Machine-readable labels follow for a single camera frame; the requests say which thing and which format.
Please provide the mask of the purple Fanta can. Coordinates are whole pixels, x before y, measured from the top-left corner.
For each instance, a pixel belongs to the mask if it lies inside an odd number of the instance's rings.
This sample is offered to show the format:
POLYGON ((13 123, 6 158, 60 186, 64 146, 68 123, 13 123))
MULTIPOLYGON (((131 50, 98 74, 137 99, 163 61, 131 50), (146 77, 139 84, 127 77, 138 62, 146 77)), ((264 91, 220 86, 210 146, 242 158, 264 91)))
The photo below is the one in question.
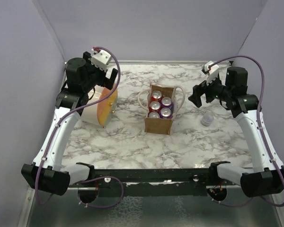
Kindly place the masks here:
POLYGON ((173 108, 173 102, 169 97, 163 97, 160 105, 162 108, 169 108, 170 110, 173 108))
POLYGON ((158 112, 150 112, 148 117, 149 118, 160 118, 160 115, 158 112))

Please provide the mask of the red cola can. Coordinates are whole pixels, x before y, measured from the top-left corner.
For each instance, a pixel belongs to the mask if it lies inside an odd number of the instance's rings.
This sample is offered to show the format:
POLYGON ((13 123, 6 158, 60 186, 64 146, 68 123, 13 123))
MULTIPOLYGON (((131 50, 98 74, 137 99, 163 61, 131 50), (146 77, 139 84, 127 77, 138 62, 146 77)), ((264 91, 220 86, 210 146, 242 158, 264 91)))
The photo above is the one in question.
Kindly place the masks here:
POLYGON ((161 110, 161 104, 158 101, 152 101, 149 104, 149 112, 156 112, 159 113, 161 110))
POLYGON ((161 91, 159 90, 154 90, 151 94, 151 101, 157 101, 157 102, 161 102, 163 98, 163 94, 161 91))

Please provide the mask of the jute canvas tote bag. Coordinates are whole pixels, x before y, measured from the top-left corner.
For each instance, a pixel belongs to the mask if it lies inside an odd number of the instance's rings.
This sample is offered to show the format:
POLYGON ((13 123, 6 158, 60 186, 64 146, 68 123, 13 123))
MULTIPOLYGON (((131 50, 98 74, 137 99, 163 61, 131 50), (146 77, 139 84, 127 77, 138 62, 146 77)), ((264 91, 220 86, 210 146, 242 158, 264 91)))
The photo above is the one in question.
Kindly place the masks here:
POLYGON ((145 132, 170 135, 173 121, 186 97, 182 86, 162 87, 151 84, 139 92, 137 101, 146 111, 145 132))

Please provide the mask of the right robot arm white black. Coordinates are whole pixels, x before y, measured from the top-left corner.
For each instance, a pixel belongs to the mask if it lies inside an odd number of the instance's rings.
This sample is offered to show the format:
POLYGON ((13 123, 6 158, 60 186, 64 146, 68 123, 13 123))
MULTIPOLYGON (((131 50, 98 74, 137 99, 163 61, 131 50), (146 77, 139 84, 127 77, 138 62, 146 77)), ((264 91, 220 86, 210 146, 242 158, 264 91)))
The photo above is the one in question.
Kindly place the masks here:
POLYGON ((214 99, 226 103, 227 110, 231 111, 244 134, 253 167, 244 169, 228 161, 211 163, 209 182, 219 185, 228 180, 239 185, 250 198, 281 193, 284 190, 284 164, 270 141, 263 114, 257 110, 257 96, 247 93, 248 72, 242 67, 229 67, 224 84, 219 77, 219 66, 203 66, 202 72, 208 78, 193 87, 188 100, 196 107, 202 106, 202 95, 207 103, 214 99))

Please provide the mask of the red cola can front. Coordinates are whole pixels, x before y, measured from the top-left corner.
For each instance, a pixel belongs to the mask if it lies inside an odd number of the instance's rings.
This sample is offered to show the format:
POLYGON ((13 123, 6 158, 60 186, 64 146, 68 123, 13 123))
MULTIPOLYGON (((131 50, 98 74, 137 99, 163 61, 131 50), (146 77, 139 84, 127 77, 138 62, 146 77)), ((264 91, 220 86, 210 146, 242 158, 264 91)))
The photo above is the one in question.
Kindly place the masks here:
POLYGON ((161 104, 158 101, 152 101, 149 104, 149 112, 156 112, 159 113, 161 110, 161 104))

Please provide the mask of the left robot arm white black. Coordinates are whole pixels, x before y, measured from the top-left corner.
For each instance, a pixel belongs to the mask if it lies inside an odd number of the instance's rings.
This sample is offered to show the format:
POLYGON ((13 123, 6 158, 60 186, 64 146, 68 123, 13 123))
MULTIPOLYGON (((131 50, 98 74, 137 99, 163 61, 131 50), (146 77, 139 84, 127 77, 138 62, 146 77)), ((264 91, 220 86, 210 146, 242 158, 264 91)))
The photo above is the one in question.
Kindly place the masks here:
POLYGON ((94 47, 92 53, 72 58, 65 64, 66 80, 56 98, 53 121, 40 151, 31 164, 24 164, 21 174, 36 192, 64 195, 68 187, 77 182, 88 187, 95 181, 92 167, 78 163, 62 168, 62 157, 71 132, 84 108, 89 107, 89 92, 96 86, 109 90, 108 95, 94 101, 99 104, 115 92, 120 81, 120 68, 107 77, 107 67, 116 57, 103 47, 94 47))

